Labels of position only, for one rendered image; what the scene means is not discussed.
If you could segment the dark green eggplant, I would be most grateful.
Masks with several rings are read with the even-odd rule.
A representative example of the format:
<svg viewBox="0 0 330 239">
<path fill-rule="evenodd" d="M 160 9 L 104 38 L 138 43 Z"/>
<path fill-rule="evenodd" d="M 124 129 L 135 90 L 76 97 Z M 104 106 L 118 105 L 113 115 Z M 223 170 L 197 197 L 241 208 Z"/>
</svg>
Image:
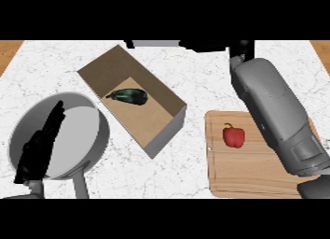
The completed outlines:
<svg viewBox="0 0 330 239">
<path fill-rule="evenodd" d="M 121 89 L 113 91 L 108 98 L 133 105 L 145 105 L 149 100 L 148 93 L 142 89 Z"/>
</svg>

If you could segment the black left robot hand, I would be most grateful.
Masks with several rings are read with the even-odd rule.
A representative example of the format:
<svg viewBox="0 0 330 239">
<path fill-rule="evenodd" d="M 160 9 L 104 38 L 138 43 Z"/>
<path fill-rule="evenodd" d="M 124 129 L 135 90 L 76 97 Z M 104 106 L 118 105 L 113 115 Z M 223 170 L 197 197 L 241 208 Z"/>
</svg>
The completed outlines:
<svg viewBox="0 0 330 239">
<path fill-rule="evenodd" d="M 14 179 L 15 184 L 26 184 L 28 181 L 45 178 L 52 160 L 55 139 L 65 118 L 64 101 L 59 101 L 49 114 L 43 129 L 34 133 L 31 140 L 24 145 Z"/>
</svg>

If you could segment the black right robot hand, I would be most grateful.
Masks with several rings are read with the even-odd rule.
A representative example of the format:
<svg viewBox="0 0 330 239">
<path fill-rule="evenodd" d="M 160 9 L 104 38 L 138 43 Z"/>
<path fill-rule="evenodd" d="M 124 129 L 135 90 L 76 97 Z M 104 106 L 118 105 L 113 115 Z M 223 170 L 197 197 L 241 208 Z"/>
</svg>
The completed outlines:
<svg viewBox="0 0 330 239">
<path fill-rule="evenodd" d="M 179 45 L 198 53 L 231 51 L 231 58 L 245 63 L 256 58 L 254 40 L 180 40 Z"/>
</svg>

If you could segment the grey frying pan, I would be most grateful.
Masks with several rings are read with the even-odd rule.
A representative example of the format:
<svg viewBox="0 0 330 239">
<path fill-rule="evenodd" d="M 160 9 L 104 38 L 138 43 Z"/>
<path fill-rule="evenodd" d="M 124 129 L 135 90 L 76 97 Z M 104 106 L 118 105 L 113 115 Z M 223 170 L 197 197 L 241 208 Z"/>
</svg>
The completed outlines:
<svg viewBox="0 0 330 239">
<path fill-rule="evenodd" d="M 58 102 L 64 102 L 67 118 L 56 136 L 52 161 L 46 178 L 73 179 L 76 197 L 89 199 L 84 174 L 96 165 L 110 144 L 108 119 L 90 98 L 77 92 L 61 92 L 42 100 L 18 121 L 11 136 L 9 157 L 12 168 L 18 168 L 24 145 L 33 134 L 43 129 Z"/>
</svg>

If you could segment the brown cardboard box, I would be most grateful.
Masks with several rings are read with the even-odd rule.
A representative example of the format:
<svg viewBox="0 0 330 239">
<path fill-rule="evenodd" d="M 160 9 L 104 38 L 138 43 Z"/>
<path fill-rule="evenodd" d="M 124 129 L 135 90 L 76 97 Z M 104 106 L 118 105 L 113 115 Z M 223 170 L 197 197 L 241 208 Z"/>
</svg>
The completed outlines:
<svg viewBox="0 0 330 239">
<path fill-rule="evenodd" d="M 120 45 L 79 70 L 79 74 L 154 159 L 183 127 L 185 101 Z M 133 105 L 107 98 L 123 89 L 143 90 L 149 97 L 146 104 Z"/>
</svg>

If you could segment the red bell pepper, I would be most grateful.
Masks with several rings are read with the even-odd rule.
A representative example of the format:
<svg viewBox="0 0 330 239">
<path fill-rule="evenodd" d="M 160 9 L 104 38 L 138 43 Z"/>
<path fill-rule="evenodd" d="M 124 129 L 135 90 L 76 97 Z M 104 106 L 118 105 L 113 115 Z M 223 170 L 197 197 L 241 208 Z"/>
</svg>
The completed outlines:
<svg viewBox="0 0 330 239">
<path fill-rule="evenodd" d="M 242 148 L 245 143 L 245 131 L 236 128 L 232 123 L 226 123 L 223 129 L 223 141 L 231 148 Z"/>
</svg>

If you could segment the grey and black appliance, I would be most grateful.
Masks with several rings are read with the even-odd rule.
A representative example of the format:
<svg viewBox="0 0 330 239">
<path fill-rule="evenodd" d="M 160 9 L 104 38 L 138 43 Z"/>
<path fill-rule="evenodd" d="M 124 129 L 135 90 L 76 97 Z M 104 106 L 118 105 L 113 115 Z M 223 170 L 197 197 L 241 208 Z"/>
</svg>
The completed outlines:
<svg viewBox="0 0 330 239">
<path fill-rule="evenodd" d="M 127 47 L 130 49 L 141 48 L 141 47 L 177 47 L 179 40 L 126 40 Z"/>
</svg>

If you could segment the pale wooden cutting board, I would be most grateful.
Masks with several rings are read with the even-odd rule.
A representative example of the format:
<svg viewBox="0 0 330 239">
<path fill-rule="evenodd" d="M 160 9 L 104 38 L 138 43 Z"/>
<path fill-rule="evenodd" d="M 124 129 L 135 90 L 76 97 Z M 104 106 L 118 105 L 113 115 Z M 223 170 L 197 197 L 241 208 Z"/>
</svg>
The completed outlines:
<svg viewBox="0 0 330 239">
<path fill-rule="evenodd" d="M 245 131 L 242 148 L 225 143 L 223 129 L 229 124 Z M 248 112 L 208 111 L 205 137 L 210 190 L 219 198 L 300 199 L 298 184 L 316 177 L 287 173 Z"/>
</svg>

